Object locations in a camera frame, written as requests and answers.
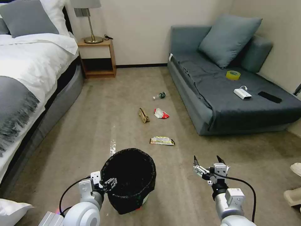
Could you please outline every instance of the beige carpet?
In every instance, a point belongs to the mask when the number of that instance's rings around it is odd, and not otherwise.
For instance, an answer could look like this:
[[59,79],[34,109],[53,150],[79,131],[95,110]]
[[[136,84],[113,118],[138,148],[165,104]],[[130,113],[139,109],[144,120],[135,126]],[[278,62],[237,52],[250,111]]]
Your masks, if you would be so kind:
[[[165,91],[163,100],[152,97]],[[138,108],[150,115],[143,124]],[[161,120],[155,108],[170,118]],[[152,136],[172,138],[175,146],[150,145]],[[193,171],[193,155],[209,167],[220,155],[231,166],[229,175],[248,181],[258,196],[257,225],[301,224],[297,209],[283,198],[287,189],[301,186],[289,169],[301,161],[301,139],[283,131],[244,136],[200,137],[167,68],[119,69],[116,78],[87,81],[75,104],[31,157],[9,198],[35,206],[19,222],[38,225],[47,211],[55,212],[60,196],[74,181],[100,170],[111,153],[136,147],[147,152],[157,168],[156,188],[145,206],[126,215],[105,198],[101,225],[219,225],[211,188]],[[246,195],[244,211],[250,218],[252,192],[229,181]],[[79,201],[77,188],[67,193],[63,208]]]

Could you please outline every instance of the nightstand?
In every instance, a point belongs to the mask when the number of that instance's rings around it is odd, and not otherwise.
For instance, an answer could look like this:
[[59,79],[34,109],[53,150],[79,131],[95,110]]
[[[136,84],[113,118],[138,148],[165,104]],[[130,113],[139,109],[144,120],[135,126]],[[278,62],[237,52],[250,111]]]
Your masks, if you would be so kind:
[[87,44],[84,39],[81,39],[77,45],[86,78],[114,78],[116,76],[112,40]]

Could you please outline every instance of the blanket fringe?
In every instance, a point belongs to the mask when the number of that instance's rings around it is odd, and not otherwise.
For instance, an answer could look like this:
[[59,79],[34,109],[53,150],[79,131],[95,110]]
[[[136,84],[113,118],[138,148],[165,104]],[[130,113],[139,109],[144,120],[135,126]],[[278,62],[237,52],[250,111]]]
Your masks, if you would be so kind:
[[20,134],[20,128],[24,128],[30,116],[36,111],[40,101],[28,91],[22,107],[12,114],[0,127],[0,157],[6,151],[8,145],[14,142]]

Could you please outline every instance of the white pillow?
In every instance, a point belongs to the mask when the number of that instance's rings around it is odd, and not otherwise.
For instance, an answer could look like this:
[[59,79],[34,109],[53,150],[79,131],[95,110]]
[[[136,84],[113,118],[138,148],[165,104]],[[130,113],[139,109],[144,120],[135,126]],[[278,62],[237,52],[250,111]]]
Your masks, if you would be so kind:
[[[6,5],[7,3],[0,3],[0,7],[2,6],[2,5]],[[1,16],[1,14],[0,14],[0,18],[2,18],[2,16]]]
[[62,12],[66,0],[40,0],[42,6],[49,16],[52,23],[55,25],[60,35],[70,37],[66,27],[66,21]]
[[27,212],[32,205],[17,203],[14,201],[0,199],[0,222],[1,225],[14,226]]

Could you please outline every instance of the wall socket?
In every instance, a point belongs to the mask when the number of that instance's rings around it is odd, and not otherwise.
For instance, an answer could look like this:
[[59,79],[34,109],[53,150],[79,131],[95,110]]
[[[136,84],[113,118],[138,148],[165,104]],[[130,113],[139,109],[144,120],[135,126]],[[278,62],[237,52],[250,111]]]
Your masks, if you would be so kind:
[[81,8],[75,8],[74,9],[76,17],[87,17],[88,14],[90,16],[90,11],[89,9],[81,9]]

